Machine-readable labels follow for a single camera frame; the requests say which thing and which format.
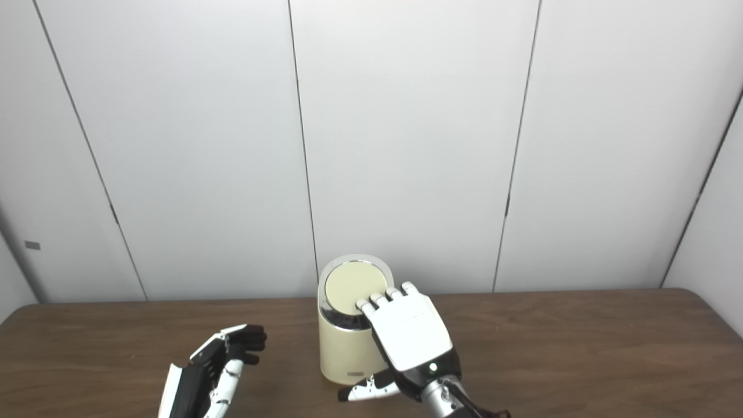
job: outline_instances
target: wooden table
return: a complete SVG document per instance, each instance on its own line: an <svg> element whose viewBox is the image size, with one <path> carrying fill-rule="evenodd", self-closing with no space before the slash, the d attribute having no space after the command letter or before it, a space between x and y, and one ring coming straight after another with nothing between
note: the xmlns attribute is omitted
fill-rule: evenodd
<svg viewBox="0 0 743 418"><path fill-rule="evenodd" d="M678 290L434 296L471 397L515 418L743 417L743 341ZM229 417L426 418L403 396L341 404L313 299L27 306L0 326L0 417L155 417L171 362L265 325Z"/></svg>

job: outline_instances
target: white robotic hand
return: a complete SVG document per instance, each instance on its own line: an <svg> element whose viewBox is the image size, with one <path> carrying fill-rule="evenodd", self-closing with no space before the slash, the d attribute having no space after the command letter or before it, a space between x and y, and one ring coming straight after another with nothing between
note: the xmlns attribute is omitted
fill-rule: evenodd
<svg viewBox="0 0 743 418"><path fill-rule="evenodd" d="M459 354L431 299L410 282L356 302L371 323L388 370L343 388L338 399L356 401L402 392L423 402L434 418L508 417L477 407L461 386Z"/></svg>
<svg viewBox="0 0 743 418"><path fill-rule="evenodd" d="M260 325L238 325L212 335L185 368L170 365L158 418L222 418L232 402L243 364L258 364L266 334Z"/></svg>

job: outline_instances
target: round lid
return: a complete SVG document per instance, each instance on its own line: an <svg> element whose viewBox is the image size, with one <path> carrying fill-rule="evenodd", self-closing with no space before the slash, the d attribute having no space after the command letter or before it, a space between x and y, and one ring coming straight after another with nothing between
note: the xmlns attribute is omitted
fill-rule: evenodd
<svg viewBox="0 0 743 418"><path fill-rule="evenodd" d="M348 261L333 269L325 282L328 303L338 312L359 315L356 301L372 293L384 293L387 280L374 264L365 261Z"/></svg>

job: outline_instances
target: white wall panel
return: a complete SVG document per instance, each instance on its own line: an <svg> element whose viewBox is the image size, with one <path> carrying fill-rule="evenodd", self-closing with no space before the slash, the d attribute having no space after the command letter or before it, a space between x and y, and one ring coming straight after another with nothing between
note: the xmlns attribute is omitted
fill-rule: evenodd
<svg viewBox="0 0 743 418"><path fill-rule="evenodd" d="M492 289L536 5L291 1L320 268Z"/></svg>
<svg viewBox="0 0 743 418"><path fill-rule="evenodd" d="M47 301L144 299L33 2L0 2L0 57L0 226L19 264Z"/></svg>
<svg viewBox="0 0 743 418"><path fill-rule="evenodd" d="M36 303L36 297L0 235L0 323L16 309L32 303Z"/></svg>
<svg viewBox="0 0 743 418"><path fill-rule="evenodd" d="M39 3L147 295L311 294L287 2Z"/></svg>
<svg viewBox="0 0 743 418"><path fill-rule="evenodd" d="M659 285L743 83L741 16L543 2L496 290Z"/></svg>
<svg viewBox="0 0 743 418"><path fill-rule="evenodd" d="M663 287L692 290L743 336L743 107L730 127Z"/></svg>

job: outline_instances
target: cylindrical container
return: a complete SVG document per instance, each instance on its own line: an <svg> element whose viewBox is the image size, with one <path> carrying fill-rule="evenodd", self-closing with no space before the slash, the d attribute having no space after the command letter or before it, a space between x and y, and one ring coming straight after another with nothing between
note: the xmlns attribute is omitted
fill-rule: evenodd
<svg viewBox="0 0 743 418"><path fill-rule="evenodd" d="M320 370L328 380L353 385L387 368L356 301L394 285L389 267L366 254L338 257L322 270L317 287Z"/></svg>

